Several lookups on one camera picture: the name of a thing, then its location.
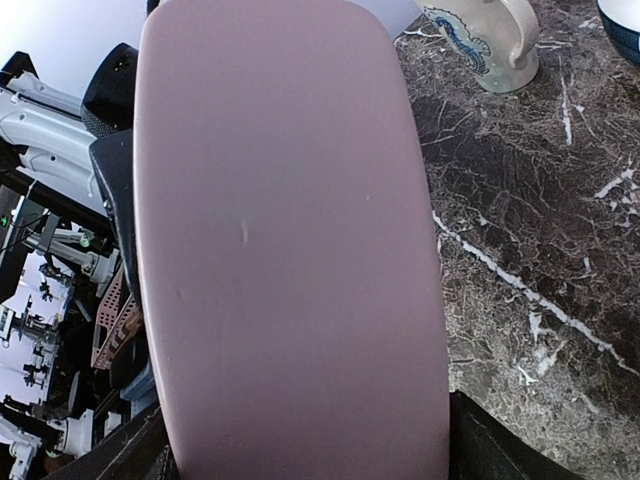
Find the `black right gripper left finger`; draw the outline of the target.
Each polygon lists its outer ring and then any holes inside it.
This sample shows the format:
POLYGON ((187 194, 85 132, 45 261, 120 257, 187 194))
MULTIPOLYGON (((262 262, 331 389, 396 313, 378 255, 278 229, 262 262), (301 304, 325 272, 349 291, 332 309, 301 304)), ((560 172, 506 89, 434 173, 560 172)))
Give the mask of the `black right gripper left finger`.
POLYGON ((47 479, 179 479, 160 407, 149 407, 47 479))

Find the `pink glasses case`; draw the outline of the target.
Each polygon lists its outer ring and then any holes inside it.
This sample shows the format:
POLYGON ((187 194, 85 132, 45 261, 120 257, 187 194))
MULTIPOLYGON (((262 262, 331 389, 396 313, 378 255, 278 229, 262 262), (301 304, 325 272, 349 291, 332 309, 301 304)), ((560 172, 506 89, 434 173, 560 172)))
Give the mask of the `pink glasses case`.
POLYGON ((144 320, 184 479, 445 479, 447 341, 404 77, 349 1, 168 1, 140 42, 144 320))

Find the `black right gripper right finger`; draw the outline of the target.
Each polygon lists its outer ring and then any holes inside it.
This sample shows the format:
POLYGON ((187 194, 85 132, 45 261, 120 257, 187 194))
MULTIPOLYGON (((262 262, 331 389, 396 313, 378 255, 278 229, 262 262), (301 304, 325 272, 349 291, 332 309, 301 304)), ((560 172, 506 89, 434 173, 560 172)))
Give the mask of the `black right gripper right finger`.
POLYGON ((451 479, 582 479, 528 446, 463 392, 449 399, 451 479))

